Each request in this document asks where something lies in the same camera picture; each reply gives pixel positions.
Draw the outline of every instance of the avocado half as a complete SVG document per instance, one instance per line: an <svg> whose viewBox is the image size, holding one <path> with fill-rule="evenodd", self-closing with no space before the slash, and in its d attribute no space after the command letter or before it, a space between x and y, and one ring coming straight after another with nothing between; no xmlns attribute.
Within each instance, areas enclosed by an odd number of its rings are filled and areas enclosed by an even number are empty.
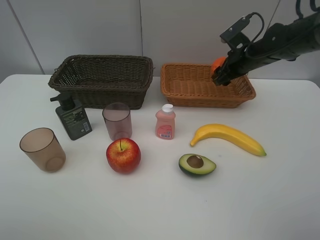
<svg viewBox="0 0 320 240"><path fill-rule="evenodd" d="M205 156L190 153L180 157L179 167L189 176L200 177L212 173L217 165Z"/></svg>

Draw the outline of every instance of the bottle cap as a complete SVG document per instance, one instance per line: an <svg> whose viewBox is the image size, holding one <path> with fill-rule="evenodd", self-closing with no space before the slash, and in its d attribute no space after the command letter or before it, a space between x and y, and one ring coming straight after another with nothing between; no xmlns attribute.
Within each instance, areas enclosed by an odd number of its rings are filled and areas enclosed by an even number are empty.
<svg viewBox="0 0 320 240"><path fill-rule="evenodd" d="M172 104L165 104L162 106L162 111L166 114L170 114L174 111L174 106Z"/></svg>
<svg viewBox="0 0 320 240"><path fill-rule="evenodd" d="M67 92L60 93L58 96L50 98L50 101L59 101L63 110L71 110L75 107L72 96Z"/></svg>

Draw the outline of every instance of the transparent cup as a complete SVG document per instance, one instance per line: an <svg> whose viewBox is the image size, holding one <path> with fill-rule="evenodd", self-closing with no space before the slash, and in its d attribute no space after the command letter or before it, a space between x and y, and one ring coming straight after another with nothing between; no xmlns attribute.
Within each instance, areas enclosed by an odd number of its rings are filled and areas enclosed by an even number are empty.
<svg viewBox="0 0 320 240"><path fill-rule="evenodd" d="M42 171L56 172L65 164L66 154L49 128L36 128L28 132L22 137L19 145Z"/></svg>
<svg viewBox="0 0 320 240"><path fill-rule="evenodd" d="M121 102L111 103L103 109L102 116L111 140L131 138L131 114L130 108L126 104Z"/></svg>

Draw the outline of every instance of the yellow banana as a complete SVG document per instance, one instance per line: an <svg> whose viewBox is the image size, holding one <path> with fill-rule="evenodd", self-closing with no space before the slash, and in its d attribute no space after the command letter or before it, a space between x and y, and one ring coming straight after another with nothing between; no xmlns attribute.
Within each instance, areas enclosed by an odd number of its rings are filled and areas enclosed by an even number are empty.
<svg viewBox="0 0 320 240"><path fill-rule="evenodd" d="M207 138L220 138L227 140L253 155L267 155L264 148L252 137L235 128L217 123L207 124L198 128L190 142L190 145L193 147L200 140Z"/></svg>

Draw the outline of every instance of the apple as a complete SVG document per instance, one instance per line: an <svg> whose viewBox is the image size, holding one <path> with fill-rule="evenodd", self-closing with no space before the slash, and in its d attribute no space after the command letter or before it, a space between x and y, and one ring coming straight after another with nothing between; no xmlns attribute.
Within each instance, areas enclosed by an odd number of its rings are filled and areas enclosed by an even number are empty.
<svg viewBox="0 0 320 240"><path fill-rule="evenodd" d="M114 171L129 174L138 167L141 152L139 146L133 140L120 138L108 146L106 159Z"/></svg>

